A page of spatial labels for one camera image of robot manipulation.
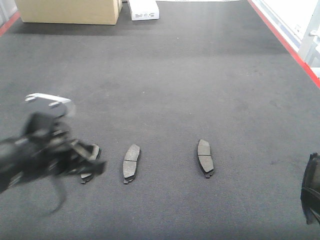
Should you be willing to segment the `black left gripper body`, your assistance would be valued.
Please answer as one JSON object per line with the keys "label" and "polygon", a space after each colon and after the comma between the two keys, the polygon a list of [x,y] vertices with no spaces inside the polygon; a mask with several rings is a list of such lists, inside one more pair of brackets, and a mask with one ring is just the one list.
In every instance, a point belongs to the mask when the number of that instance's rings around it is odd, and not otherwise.
{"label": "black left gripper body", "polygon": [[26,95],[24,100],[32,112],[22,134],[14,140],[14,176],[33,179],[85,172],[84,159],[75,151],[78,142],[85,142],[73,138],[61,120],[75,112],[73,101],[39,92]]}

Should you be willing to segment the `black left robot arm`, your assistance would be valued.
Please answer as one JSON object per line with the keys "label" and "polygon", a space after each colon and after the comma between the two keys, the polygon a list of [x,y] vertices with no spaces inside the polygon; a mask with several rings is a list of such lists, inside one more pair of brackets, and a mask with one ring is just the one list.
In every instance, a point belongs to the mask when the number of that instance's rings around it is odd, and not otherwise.
{"label": "black left robot arm", "polygon": [[61,119],[75,111],[71,99],[31,93],[25,102],[33,106],[21,134],[0,142],[0,191],[47,176],[101,175],[106,162],[102,149],[73,138]]}

